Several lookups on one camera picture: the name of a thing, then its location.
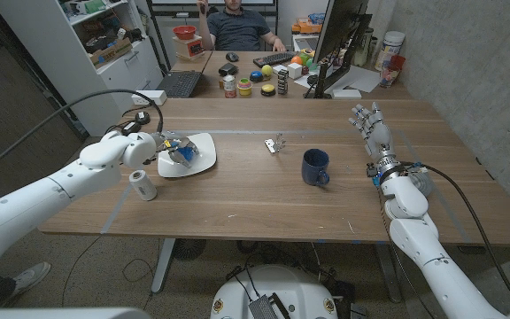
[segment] computer mouse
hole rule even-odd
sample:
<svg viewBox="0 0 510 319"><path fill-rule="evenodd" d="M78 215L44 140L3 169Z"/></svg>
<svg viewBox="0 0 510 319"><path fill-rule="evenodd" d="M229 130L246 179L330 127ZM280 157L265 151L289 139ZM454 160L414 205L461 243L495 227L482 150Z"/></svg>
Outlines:
<svg viewBox="0 0 510 319"><path fill-rule="evenodd" d="M229 52L228 54L226 54L226 59L229 62L236 62L237 60L239 60L239 57L237 57L237 54L235 54L234 52Z"/></svg>

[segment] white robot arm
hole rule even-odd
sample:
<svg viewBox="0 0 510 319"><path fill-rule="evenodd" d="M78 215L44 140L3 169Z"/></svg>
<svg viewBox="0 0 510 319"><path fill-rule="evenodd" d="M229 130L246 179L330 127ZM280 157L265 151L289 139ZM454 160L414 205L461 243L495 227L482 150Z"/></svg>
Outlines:
<svg viewBox="0 0 510 319"><path fill-rule="evenodd" d="M58 172L0 198L0 257L76 199L118 183L121 162L137 169L156 155L164 141L160 133L122 136L118 131L110 132Z"/></svg>
<svg viewBox="0 0 510 319"><path fill-rule="evenodd" d="M349 119L366 142L375 161L367 175L378 181L387 198L385 213L391 218L390 238L421 269L438 303L449 318L504 318L461 271L438 241L438 231L428 214L429 204L396 159L392 137L377 103L373 111L358 105Z"/></svg>

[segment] mug handle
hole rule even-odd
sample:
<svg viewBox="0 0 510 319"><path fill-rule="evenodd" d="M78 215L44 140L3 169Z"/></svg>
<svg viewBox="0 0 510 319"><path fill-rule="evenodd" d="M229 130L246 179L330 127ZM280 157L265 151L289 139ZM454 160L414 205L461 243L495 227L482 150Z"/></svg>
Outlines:
<svg viewBox="0 0 510 319"><path fill-rule="evenodd" d="M318 172L318 181L316 181L316 185L323 186L326 185L327 183L329 183L329 175L328 173L321 170L320 172Z"/></svg>

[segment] desk leg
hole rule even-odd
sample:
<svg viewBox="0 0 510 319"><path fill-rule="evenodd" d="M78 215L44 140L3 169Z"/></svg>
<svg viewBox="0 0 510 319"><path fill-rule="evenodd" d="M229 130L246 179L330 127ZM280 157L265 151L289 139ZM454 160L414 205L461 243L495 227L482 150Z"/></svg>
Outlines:
<svg viewBox="0 0 510 319"><path fill-rule="evenodd" d="M157 270L155 271L155 276L152 278L151 286L151 291L153 293L158 293L163 288L163 283L165 282L166 274L168 273L168 265L170 264L171 257L173 256L175 241L176 239L174 238L165 238L163 246L158 252Z"/></svg>
<svg viewBox="0 0 510 319"><path fill-rule="evenodd" d="M382 276L385 279L389 299L392 302L399 303L403 300L403 296L398 287L397 273L395 272L393 259L390 257L389 245L376 244L375 250L377 251L377 259L379 260L379 265L381 265Z"/></svg>

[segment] white plate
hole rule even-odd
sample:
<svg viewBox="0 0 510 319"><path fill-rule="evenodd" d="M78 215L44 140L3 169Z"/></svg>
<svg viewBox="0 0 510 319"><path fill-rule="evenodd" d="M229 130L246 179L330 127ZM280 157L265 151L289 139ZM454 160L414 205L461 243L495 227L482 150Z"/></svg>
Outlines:
<svg viewBox="0 0 510 319"><path fill-rule="evenodd" d="M168 156L168 151L158 154L158 174L163 177L184 177L205 171L216 162L216 146L212 136L208 133L187 136L196 145L199 154L195 155L190 162L191 168L173 162Z"/></svg>

